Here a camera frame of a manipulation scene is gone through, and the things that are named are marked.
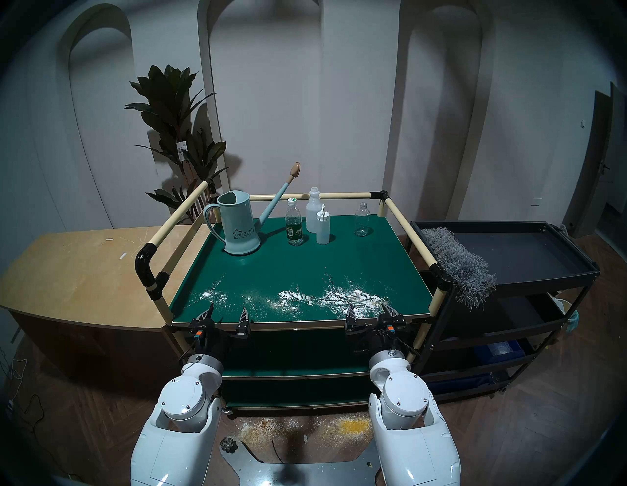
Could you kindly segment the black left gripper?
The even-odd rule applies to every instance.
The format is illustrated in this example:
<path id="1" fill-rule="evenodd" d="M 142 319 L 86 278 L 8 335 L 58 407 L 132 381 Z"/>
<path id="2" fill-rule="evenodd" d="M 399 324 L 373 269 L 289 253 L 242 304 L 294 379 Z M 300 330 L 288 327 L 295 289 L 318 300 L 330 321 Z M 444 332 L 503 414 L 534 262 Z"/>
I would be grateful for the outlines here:
<path id="1" fill-rule="evenodd" d="M 219 361 L 227 361 L 237 352 L 246 350 L 246 340 L 249 338 L 250 316 L 246 307 L 243 307 L 238 324 L 238 337 L 215 327 L 212 319 L 214 302 L 203 312 L 203 320 L 193 319 L 189 325 L 189 337 L 192 338 L 193 354 L 204 354 Z"/>

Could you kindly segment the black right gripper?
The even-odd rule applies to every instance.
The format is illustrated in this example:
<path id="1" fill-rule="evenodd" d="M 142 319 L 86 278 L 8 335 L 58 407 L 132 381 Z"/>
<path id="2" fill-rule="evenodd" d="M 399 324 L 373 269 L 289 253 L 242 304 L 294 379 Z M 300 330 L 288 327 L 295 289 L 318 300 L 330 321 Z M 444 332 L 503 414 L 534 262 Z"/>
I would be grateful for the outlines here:
<path id="1" fill-rule="evenodd" d="M 354 306 L 349 304 L 345 316 L 345 333 L 347 342 L 355 353 L 375 354 L 390 347 L 396 348 L 398 330 L 406 327 L 406 319 L 387 303 L 380 304 L 383 311 L 373 326 L 358 321 Z"/>

